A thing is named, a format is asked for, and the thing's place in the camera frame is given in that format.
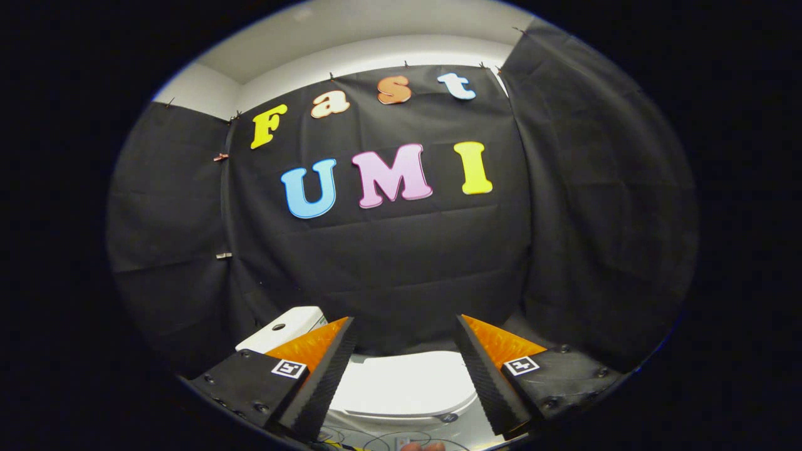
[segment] orange soft pad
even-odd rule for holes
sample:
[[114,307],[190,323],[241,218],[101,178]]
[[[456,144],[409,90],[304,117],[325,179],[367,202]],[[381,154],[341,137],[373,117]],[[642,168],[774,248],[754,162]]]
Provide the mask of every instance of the orange soft pad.
[[490,356],[490,360],[496,365],[496,368],[501,371],[501,366],[504,362],[519,359],[521,357],[531,356],[538,352],[546,350],[539,344],[532,343],[526,339],[522,339],[518,335],[511,334],[504,329],[500,329],[491,324],[487,324],[478,319],[471,318],[470,316],[462,315],[465,322],[473,330],[473,334],[479,339],[484,350]]
[[342,329],[342,325],[346,322],[346,319],[348,318],[338,319],[312,332],[307,332],[296,339],[292,339],[279,347],[267,351],[266,354],[276,359],[286,359],[306,364],[311,374],[318,364],[320,364],[326,351],[329,350],[331,342],[334,340],[334,337],[337,336],[337,333],[340,332],[340,329]]

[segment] cable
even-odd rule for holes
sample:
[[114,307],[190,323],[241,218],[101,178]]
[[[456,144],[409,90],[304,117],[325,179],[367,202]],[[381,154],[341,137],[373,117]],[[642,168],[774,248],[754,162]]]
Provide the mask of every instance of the cable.
[[369,434],[369,433],[366,433],[364,431],[359,431],[357,429],[342,428],[340,426],[337,426],[336,428],[334,426],[326,426],[326,427],[329,428],[329,429],[333,429],[333,430],[343,429],[343,430],[346,430],[346,431],[354,431],[355,433],[365,434],[365,435],[367,435],[369,437],[373,437],[375,440],[381,441],[387,447],[387,451],[393,451],[393,449],[387,444],[387,442],[385,442],[384,440],[378,438],[377,436],[375,436],[373,434]]
[[322,429],[322,428],[328,428],[328,429],[331,429],[331,430],[335,431],[337,434],[339,434],[339,436],[340,436],[341,438],[337,439],[337,443],[342,443],[342,441],[344,441],[344,440],[346,439],[346,436],[345,436],[345,434],[341,433],[341,432],[340,432],[340,431],[338,431],[337,429],[331,428],[330,426],[321,426],[321,429]]
[[[429,437],[429,440],[428,440],[428,441],[426,441],[426,443],[422,444],[421,446],[425,446],[427,443],[429,443],[429,441],[431,441],[431,436],[430,436],[429,434],[427,434],[427,433],[423,432],[423,431],[410,431],[410,432],[408,432],[408,431],[399,431],[399,432],[397,432],[397,433],[386,433],[386,434],[384,434],[384,435],[380,435],[380,436],[376,437],[375,439],[373,439],[373,440],[371,440],[371,441],[375,441],[375,440],[381,440],[381,438],[382,438],[382,437],[387,437],[388,435],[393,435],[393,434],[423,434],[423,435],[425,435],[426,437]],[[364,449],[367,449],[367,444],[368,444],[368,443],[371,443],[371,441],[368,441],[368,442],[367,442],[367,443],[366,443],[366,444],[363,446],[363,448],[364,448]]]

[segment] blue letter u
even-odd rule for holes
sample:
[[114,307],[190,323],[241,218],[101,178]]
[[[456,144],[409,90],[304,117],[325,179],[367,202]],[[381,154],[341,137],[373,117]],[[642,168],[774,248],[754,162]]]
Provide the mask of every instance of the blue letter u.
[[310,219],[325,214],[334,206],[337,191],[334,188],[334,174],[332,168],[337,164],[334,158],[320,160],[312,165],[312,170],[320,176],[320,200],[309,203],[303,193],[303,176],[306,169],[298,168],[287,171],[282,175],[282,183],[287,192],[287,206],[290,213],[301,219]]

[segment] black curtain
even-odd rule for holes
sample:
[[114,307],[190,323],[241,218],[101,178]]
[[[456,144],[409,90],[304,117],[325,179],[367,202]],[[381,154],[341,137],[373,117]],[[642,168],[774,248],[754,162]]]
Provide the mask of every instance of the black curtain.
[[122,299],[144,338],[178,372],[230,354],[232,310],[221,215],[226,121],[150,104],[119,155],[107,246]]
[[[455,73],[476,97],[453,96],[441,75]],[[408,80],[411,98],[383,104],[377,85]],[[350,106],[315,119],[313,101],[342,91]],[[254,117],[285,105],[272,140],[251,148]],[[357,352],[394,355],[456,349],[453,315],[502,324],[514,311],[528,265],[529,187],[523,149],[506,95],[487,68],[390,67],[337,77],[279,96],[235,121],[226,162],[237,280],[254,310],[270,314],[315,305],[329,319],[357,318]],[[489,193],[466,195],[454,144],[476,141]],[[392,166],[400,146],[423,146],[420,164],[433,194],[399,195],[359,206],[360,169],[351,158],[376,152]],[[322,195],[311,167],[333,158],[336,201],[301,219],[288,208],[283,173],[304,168],[308,201]]]
[[627,372],[670,332],[695,268],[695,186],[678,138],[633,80],[532,21],[500,76],[532,194],[529,323]]

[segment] hand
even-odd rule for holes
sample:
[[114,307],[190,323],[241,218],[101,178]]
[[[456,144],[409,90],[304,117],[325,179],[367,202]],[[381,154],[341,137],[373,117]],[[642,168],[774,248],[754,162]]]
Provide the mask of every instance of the hand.
[[446,445],[443,445],[442,441],[438,441],[436,443],[430,443],[426,448],[423,448],[420,446],[420,443],[413,441],[412,443],[404,445],[400,451],[446,451]]

